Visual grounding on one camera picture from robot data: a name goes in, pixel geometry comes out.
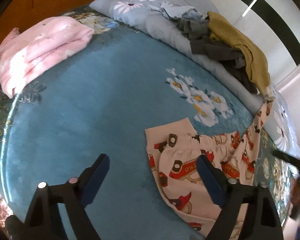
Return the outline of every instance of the floral bedspread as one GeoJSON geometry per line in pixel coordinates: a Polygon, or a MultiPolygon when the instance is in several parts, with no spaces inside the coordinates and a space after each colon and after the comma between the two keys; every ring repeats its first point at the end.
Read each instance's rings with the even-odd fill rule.
{"type": "MultiPolygon", "coordinates": [[[[139,32],[137,29],[130,27],[129,25],[117,22],[109,17],[105,17],[103,14],[94,11],[88,6],[77,8],[63,15],[73,17],[81,23],[92,27],[95,30],[95,34],[110,32],[111,29],[118,26],[128,28],[136,33],[139,32]]],[[[93,39],[99,39],[98,35],[95,35],[93,39]]],[[[175,77],[175,73],[173,73],[172,70],[168,72],[171,74],[171,76],[167,78],[166,83],[169,84],[177,93],[180,93],[180,97],[182,98],[181,94],[183,92],[181,92],[181,87],[179,87],[182,86],[180,85],[181,83],[178,83],[175,81],[175,79],[172,79],[172,77],[175,77]]],[[[192,80],[190,80],[188,77],[180,77],[185,80],[187,86],[192,85],[192,80]]],[[[46,87],[44,84],[37,84],[36,82],[29,84],[24,89],[22,94],[19,95],[18,101],[9,99],[0,90],[0,152],[2,151],[2,145],[4,144],[8,135],[8,129],[12,124],[13,116],[9,115],[11,109],[18,107],[18,104],[22,103],[40,103],[41,96],[38,95],[40,95],[45,88],[46,87]]],[[[205,90],[201,91],[198,88],[196,88],[196,90],[198,91],[197,94],[199,97],[201,97],[201,99],[206,98],[207,100],[213,100],[213,98],[219,96],[217,94],[213,94],[213,92],[208,93],[205,90]]],[[[231,115],[233,111],[235,111],[231,104],[228,104],[229,108],[223,109],[222,106],[227,104],[223,102],[224,98],[222,96],[218,98],[220,101],[214,100],[212,102],[215,105],[215,108],[212,112],[204,112],[201,109],[197,109],[198,113],[196,115],[196,120],[198,122],[211,127],[218,122],[218,118],[231,115]]],[[[270,153],[276,149],[276,146],[263,129],[261,130],[261,138],[262,140],[260,141],[259,156],[255,166],[254,185],[257,185],[260,182],[266,182],[269,185],[269,189],[277,207],[280,220],[283,224],[290,207],[289,194],[292,174],[290,167],[286,163],[271,156],[270,153]]],[[[4,225],[4,220],[11,214],[11,209],[7,206],[6,202],[0,195],[0,224],[2,226],[4,225]]]]}

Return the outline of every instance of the blue bedsheet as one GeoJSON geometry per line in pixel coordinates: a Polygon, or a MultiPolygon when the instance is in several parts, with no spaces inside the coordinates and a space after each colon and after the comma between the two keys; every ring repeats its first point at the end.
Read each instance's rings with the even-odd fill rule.
{"type": "MultiPolygon", "coordinates": [[[[209,72],[123,25],[94,36],[85,50],[45,72],[7,105],[11,120],[5,119],[0,142],[0,191],[14,213],[24,220],[39,182],[64,183],[105,153],[110,171],[86,209],[103,240],[202,239],[161,199],[145,129],[188,117],[199,134],[242,134],[252,122],[241,101],[209,72]],[[215,103],[214,118],[187,101],[185,86],[200,91],[194,100],[215,103]]],[[[265,149],[259,157],[272,150],[265,149]]],[[[256,164],[261,176],[262,158],[256,164]]],[[[284,217],[286,205],[282,210],[284,217]]],[[[67,219],[64,224],[75,239],[67,219]]]]}

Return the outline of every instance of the gray bedding with daisies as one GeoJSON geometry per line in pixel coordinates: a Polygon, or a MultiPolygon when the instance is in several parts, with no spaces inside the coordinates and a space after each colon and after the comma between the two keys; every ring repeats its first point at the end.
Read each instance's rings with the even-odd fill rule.
{"type": "MultiPolygon", "coordinates": [[[[236,78],[225,70],[221,63],[209,59],[206,55],[193,55],[190,41],[171,21],[180,17],[204,19],[208,11],[218,12],[210,0],[95,0],[90,7],[117,21],[133,26],[185,54],[210,71],[244,103],[253,115],[263,104],[262,95],[249,93],[236,78]]],[[[278,149],[300,157],[300,149],[287,104],[273,85],[271,88],[276,101],[264,128],[278,149]]]]}

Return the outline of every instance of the bed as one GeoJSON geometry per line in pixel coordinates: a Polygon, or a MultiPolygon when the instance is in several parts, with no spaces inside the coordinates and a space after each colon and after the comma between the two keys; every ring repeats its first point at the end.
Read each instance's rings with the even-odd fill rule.
{"type": "MultiPolygon", "coordinates": [[[[138,28],[89,6],[64,15],[85,23],[94,19],[95,35],[89,46],[45,72],[14,99],[0,90],[3,198],[24,220],[38,183],[64,183],[105,153],[111,160],[110,171],[95,201],[86,208],[101,239],[202,239],[162,201],[149,168],[144,130],[188,118],[198,134],[237,130],[242,135],[261,96],[250,96],[227,83],[215,63],[197,64],[138,28]],[[202,94],[218,97],[228,106],[225,116],[217,111],[212,124],[198,119],[198,109],[182,95],[176,77],[187,86],[191,79],[202,94]]],[[[294,156],[299,151],[285,101],[272,88],[274,112],[280,119],[272,117],[260,131],[253,184],[269,185],[283,225],[295,171],[271,152],[284,144],[294,156]],[[275,138],[277,129],[287,134],[284,144],[275,138]]],[[[64,207],[60,210],[69,239],[75,239],[64,207]]]]}

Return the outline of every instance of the black stripe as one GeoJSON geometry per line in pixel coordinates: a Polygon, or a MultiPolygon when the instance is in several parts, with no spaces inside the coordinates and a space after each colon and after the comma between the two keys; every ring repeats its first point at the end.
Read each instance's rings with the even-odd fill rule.
{"type": "MultiPolygon", "coordinates": [[[[241,1],[249,5],[253,0],[241,1]]],[[[300,43],[281,16],[265,0],[257,0],[251,9],[274,31],[287,48],[296,65],[299,65],[300,43]]]]}

